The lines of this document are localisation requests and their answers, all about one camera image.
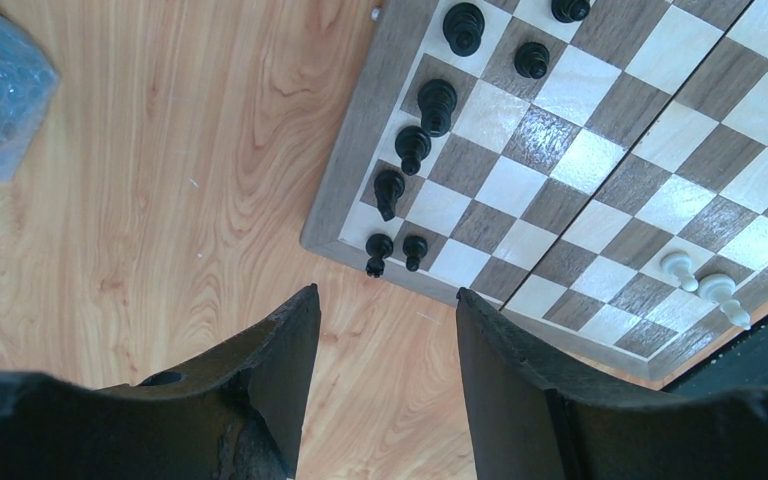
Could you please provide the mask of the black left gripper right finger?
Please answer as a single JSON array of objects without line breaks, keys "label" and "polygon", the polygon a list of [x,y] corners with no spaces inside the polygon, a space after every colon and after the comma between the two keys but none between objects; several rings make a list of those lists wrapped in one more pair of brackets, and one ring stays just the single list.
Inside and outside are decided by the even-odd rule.
[{"label": "black left gripper right finger", "polygon": [[768,479],[768,388],[690,399],[608,375],[457,294],[481,479]]}]

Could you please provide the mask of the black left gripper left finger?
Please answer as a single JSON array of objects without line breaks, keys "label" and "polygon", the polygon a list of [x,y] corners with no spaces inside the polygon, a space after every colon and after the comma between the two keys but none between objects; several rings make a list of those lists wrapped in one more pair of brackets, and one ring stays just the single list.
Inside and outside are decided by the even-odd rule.
[{"label": "black left gripper left finger", "polygon": [[292,479],[320,325],[308,285],[136,385],[0,371],[0,479]]}]

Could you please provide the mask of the wooden chess board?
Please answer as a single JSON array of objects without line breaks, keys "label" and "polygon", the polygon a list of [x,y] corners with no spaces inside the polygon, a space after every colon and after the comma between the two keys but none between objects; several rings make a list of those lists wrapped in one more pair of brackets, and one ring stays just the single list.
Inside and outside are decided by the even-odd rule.
[{"label": "wooden chess board", "polygon": [[[665,383],[768,309],[768,1],[389,1],[301,235]],[[457,92],[416,175],[398,132]],[[384,222],[373,183],[402,174]]]}]

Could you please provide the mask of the black chess piece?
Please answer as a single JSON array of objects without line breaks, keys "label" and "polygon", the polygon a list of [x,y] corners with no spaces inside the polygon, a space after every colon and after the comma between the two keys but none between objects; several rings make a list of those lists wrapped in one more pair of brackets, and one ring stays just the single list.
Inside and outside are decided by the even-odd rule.
[{"label": "black chess piece", "polygon": [[422,161],[430,154],[431,138],[420,126],[402,128],[395,139],[395,151],[401,159],[401,170],[405,175],[416,175]]},{"label": "black chess piece", "polygon": [[421,112],[421,128],[430,137],[438,138],[449,132],[457,100],[455,88],[444,79],[429,80],[420,88],[417,102]]},{"label": "black chess piece", "polygon": [[377,209],[384,222],[396,217],[398,200],[405,191],[405,181],[401,173],[394,170],[382,170],[373,183]]}]

